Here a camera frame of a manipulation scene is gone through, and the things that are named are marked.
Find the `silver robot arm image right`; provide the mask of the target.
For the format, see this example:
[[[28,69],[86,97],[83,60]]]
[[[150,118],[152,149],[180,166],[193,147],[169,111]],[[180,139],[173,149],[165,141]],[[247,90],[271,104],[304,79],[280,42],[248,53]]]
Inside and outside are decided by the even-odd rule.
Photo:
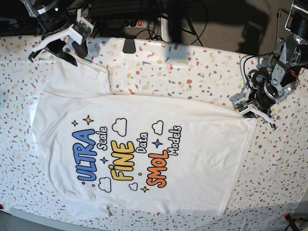
[[[290,35],[276,38],[275,50],[260,55],[268,57],[267,66],[243,71],[247,92],[234,103],[245,118],[262,118],[276,129],[271,115],[273,105],[291,95],[300,84],[299,76],[308,67],[308,2],[294,0],[284,26]]]

